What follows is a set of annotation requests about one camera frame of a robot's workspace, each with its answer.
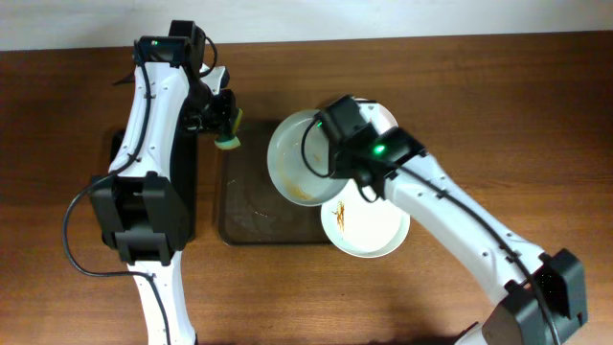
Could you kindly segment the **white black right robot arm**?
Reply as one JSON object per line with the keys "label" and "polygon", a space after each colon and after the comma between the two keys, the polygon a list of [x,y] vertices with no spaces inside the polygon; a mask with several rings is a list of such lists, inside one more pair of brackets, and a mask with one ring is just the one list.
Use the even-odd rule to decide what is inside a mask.
{"label": "white black right robot arm", "polygon": [[488,319],[456,344],[561,344],[588,321],[585,270],[569,250],[547,254],[515,234],[464,192],[428,149],[382,105],[346,95],[313,123],[329,145],[330,178],[361,188],[408,213],[474,276],[493,304]]}

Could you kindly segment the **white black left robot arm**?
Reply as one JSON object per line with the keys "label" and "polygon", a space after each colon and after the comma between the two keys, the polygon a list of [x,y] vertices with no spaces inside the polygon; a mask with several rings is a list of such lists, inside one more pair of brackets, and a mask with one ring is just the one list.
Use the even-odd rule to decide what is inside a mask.
{"label": "white black left robot arm", "polygon": [[240,145],[242,111],[229,72],[206,65],[213,44],[193,21],[174,20],[165,36],[133,49],[134,95],[109,172],[88,196],[102,241],[127,265],[141,299],[150,344],[194,344],[181,259],[195,238],[198,136],[220,150]]}

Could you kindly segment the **green yellow sponge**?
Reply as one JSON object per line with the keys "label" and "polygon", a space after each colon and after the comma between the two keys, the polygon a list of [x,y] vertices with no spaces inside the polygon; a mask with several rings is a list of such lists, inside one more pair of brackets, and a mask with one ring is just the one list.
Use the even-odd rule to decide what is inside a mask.
{"label": "green yellow sponge", "polygon": [[219,136],[215,139],[215,145],[220,150],[234,150],[240,146],[240,140],[237,137],[238,127],[242,118],[243,112],[240,108],[230,117],[229,122],[224,124]]}

